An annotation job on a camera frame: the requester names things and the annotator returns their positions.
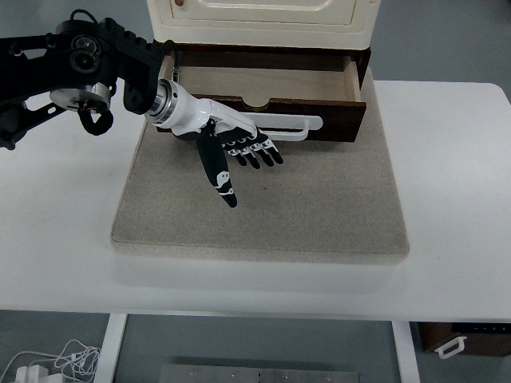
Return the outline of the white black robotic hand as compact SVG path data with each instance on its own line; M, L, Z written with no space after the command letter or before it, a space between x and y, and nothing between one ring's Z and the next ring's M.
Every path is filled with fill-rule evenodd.
M229 207L236 207L237 198L224 151L242 167L250 164L260 169L256 154L268 167L283 164L283 157L273 141L252 119L218 101L196 98L174 81L159 80L156 98L145 118L182 140L197 139L196 147L206 176Z

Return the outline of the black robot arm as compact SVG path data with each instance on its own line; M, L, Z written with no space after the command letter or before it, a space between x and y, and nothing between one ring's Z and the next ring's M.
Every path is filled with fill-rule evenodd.
M234 207L227 157L253 168L283 158L243 113L160 78L164 56L175 47L173 41L149 43L112 18L98 21L92 14L70 18L54 33L2 39L1 146L14 149L29 130L68 110L89 134L106 133L113 125L110 101L122 79L125 108L194 142L209 182Z

